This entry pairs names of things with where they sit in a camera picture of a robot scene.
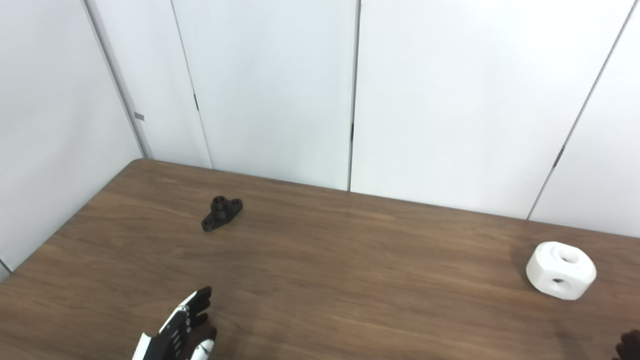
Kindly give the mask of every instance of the wood grain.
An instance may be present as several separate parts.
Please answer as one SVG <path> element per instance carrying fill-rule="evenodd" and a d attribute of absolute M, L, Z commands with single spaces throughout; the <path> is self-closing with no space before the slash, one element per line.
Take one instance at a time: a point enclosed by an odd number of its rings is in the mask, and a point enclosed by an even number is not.
<path fill-rule="evenodd" d="M 524 277 L 549 240 L 598 267 L 576 302 Z M 130 359 L 210 284 L 214 359 L 605 360 L 639 274 L 634 238 L 138 160 L 0 284 L 0 357 Z"/>

